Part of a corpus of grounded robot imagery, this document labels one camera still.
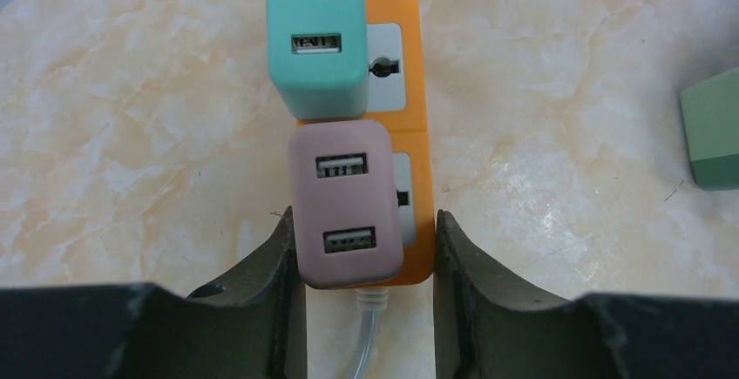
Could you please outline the teal USB charger plug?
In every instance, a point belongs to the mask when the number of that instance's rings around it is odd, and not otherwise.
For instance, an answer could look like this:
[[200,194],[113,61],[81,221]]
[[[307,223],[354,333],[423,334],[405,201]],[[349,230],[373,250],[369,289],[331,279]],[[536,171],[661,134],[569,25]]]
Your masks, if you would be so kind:
[[366,112],[365,0],[266,0],[268,71],[294,118]]

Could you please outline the orange power strip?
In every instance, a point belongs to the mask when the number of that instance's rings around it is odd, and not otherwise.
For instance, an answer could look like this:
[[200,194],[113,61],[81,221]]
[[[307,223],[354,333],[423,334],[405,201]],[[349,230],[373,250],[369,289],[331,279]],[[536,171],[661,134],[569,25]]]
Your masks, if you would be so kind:
[[424,67],[418,0],[366,0],[369,54],[368,112],[391,137],[403,240],[403,266],[390,280],[353,288],[418,284],[435,260]]

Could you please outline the pink USB charger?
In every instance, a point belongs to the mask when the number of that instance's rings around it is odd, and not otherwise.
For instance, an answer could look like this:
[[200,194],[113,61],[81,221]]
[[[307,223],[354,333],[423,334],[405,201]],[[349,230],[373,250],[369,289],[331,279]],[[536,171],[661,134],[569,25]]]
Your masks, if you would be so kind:
[[387,281],[403,266],[391,137],[369,119],[302,125],[288,142],[299,273],[316,289]]

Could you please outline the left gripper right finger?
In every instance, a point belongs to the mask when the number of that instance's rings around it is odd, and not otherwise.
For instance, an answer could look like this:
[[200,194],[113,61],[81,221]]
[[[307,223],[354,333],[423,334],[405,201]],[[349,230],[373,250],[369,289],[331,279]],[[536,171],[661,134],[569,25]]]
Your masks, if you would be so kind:
[[539,288],[437,215],[440,378],[735,378],[738,304],[706,297]]

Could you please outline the green USB charger plug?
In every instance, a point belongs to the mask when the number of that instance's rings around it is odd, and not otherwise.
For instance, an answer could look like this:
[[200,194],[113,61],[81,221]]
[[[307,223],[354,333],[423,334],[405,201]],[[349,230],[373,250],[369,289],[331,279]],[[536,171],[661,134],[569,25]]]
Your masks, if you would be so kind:
[[705,191],[738,187],[738,70],[690,86],[680,94],[689,164]]

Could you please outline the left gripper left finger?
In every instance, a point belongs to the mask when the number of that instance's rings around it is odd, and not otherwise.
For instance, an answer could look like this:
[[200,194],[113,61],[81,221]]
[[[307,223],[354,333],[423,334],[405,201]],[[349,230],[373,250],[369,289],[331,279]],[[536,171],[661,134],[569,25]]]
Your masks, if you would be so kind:
[[304,378],[293,215],[187,296],[151,282],[5,288],[4,378]]

